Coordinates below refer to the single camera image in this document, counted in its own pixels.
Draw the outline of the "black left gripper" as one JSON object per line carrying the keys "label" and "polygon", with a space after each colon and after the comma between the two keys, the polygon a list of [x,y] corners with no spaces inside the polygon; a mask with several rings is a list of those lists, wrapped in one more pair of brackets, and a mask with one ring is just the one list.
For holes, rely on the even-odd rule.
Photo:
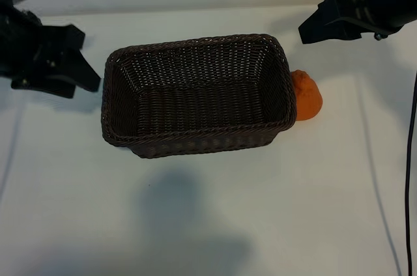
{"label": "black left gripper", "polygon": [[1,13],[1,75],[11,88],[71,99],[76,87],[97,92],[100,76],[81,54],[85,33],[43,25],[31,12]]}

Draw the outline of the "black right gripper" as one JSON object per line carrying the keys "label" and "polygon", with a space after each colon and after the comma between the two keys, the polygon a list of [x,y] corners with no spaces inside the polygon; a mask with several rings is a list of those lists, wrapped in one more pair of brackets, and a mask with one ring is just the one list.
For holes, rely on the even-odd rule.
{"label": "black right gripper", "polygon": [[388,38],[405,25],[405,0],[324,0],[298,32],[303,44],[356,40],[363,33]]}

